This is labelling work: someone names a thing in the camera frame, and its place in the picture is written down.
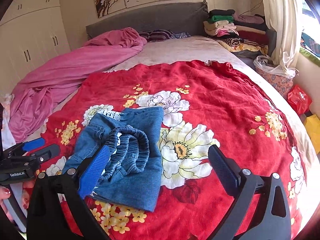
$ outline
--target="green window ledge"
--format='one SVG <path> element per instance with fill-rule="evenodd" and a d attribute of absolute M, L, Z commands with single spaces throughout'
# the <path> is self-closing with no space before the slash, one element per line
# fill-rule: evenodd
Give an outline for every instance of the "green window ledge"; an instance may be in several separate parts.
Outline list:
<path fill-rule="evenodd" d="M 300 53 L 307 58 L 308 60 L 310 60 L 312 63 L 316 64 L 318 67 L 320 67 L 320 58 L 317 57 L 316 55 L 314 55 L 313 53 L 311 53 L 309 50 L 300 47 Z"/>

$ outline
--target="screw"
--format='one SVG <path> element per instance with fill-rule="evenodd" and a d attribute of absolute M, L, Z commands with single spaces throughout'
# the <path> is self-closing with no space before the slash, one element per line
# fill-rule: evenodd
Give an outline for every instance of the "screw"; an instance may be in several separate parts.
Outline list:
<path fill-rule="evenodd" d="M 243 173 L 244 175 L 250 175 L 250 174 L 251 174 L 251 171 L 250 171 L 249 169 L 243 169 L 243 170 L 242 170 L 242 173 Z"/>
<path fill-rule="evenodd" d="M 68 173 L 69 175 L 73 175 L 73 174 L 76 173 L 76 169 L 75 169 L 75 168 L 70 168 L 69 170 L 67 170 L 67 173 Z"/>
<path fill-rule="evenodd" d="M 272 176 L 275 178 L 275 179 L 279 179 L 280 178 L 280 175 L 278 173 L 274 173 L 272 174 Z"/>
<path fill-rule="evenodd" d="M 39 173 L 38 178 L 39 179 L 43 179 L 44 176 L 45 176 L 45 172 L 41 172 L 41 173 Z"/>

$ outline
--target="bed sheet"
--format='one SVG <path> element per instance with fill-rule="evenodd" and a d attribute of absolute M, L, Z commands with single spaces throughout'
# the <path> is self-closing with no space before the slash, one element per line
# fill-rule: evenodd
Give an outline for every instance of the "bed sheet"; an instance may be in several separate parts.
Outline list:
<path fill-rule="evenodd" d="M 180 40 L 148 43 L 141 53 L 111 68 L 108 72 L 128 70 L 140 63 L 145 65 L 156 65 L 160 63 L 171 64 L 176 61 L 192 61 L 195 59 L 201 61 L 217 60 L 221 63 L 230 62 L 233 68 L 247 75 L 254 83 L 262 88 L 266 95 L 272 100 L 275 107 L 285 114 L 297 140 L 297 147 L 305 164 L 305 176 L 307 177 L 307 183 L 304 184 L 305 188 L 301 189 L 301 192 L 299 193 L 299 205 L 297 205 L 297 208 L 300 209 L 302 215 L 301 230 L 320 202 L 320 185 L 318 183 L 320 164 L 308 134 L 298 115 L 282 96 L 254 70 L 244 64 L 232 53 L 225 50 L 216 41 L 199 36 Z M 61 109 L 62 105 L 69 101 L 72 96 L 73 94 L 60 104 L 55 111 Z M 45 124 L 41 129 L 42 132 L 45 131 Z M 28 140 L 31 138 L 38 138 L 41 129 L 31 135 Z"/>

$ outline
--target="cable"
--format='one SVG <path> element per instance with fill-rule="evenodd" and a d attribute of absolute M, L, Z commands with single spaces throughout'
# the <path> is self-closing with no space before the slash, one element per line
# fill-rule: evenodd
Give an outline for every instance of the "cable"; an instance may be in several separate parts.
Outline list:
<path fill-rule="evenodd" d="M 244 12 L 244 13 L 240 14 L 239 16 L 241 16 L 241 15 L 243 15 L 243 14 L 247 13 L 247 12 L 252 12 L 253 10 L 258 9 L 258 8 L 261 6 L 262 2 L 263 2 L 263 1 L 261 1 L 261 2 L 260 2 L 260 3 L 258 3 L 258 4 L 256 4 L 256 5 L 255 5 L 253 8 L 251 8 L 249 11 L 246 11 L 246 12 Z"/>

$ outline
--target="floral blanket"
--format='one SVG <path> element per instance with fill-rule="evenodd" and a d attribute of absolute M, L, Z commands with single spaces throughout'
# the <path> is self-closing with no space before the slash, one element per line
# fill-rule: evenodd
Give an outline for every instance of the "floral blanket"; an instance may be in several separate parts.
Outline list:
<path fill-rule="evenodd" d="M 284 114 L 230 63 L 139 64 L 128 71 L 91 74 L 62 110 L 49 117 L 42 137 L 47 145 L 60 145 L 61 153 L 38 172 L 61 173 L 78 134 L 99 109 L 153 106 L 164 108 L 158 142 L 162 186 L 155 211 L 85 200 L 111 239 L 207 239 L 233 202 L 208 161 L 213 144 L 254 174 L 280 174 L 292 238 L 297 235 L 299 193 L 306 181 L 296 139 Z M 80 234 L 64 196 L 59 198 L 70 227 Z M 246 231 L 258 198 L 254 196 L 238 233 Z"/>

